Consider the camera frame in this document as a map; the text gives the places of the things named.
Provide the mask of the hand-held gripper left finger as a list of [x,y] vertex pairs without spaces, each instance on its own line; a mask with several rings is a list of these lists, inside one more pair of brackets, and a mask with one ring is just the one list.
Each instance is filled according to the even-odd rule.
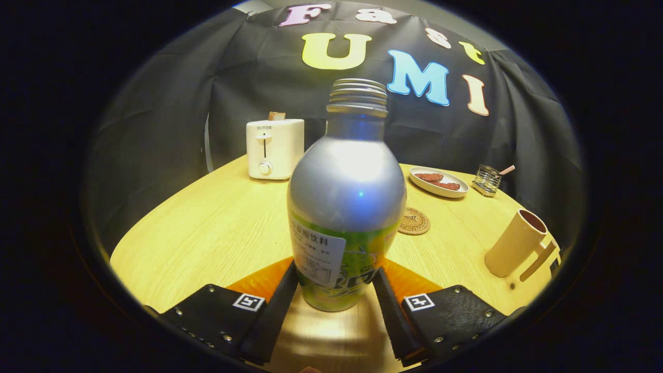
[[287,257],[229,286],[203,285],[164,312],[146,309],[206,349],[263,366],[298,284],[294,259]]

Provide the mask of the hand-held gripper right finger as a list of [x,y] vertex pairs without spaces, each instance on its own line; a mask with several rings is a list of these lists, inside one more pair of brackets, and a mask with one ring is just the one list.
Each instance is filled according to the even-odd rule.
[[462,285],[443,288],[385,259],[372,278],[391,346],[404,366],[445,363],[511,323],[506,315]]

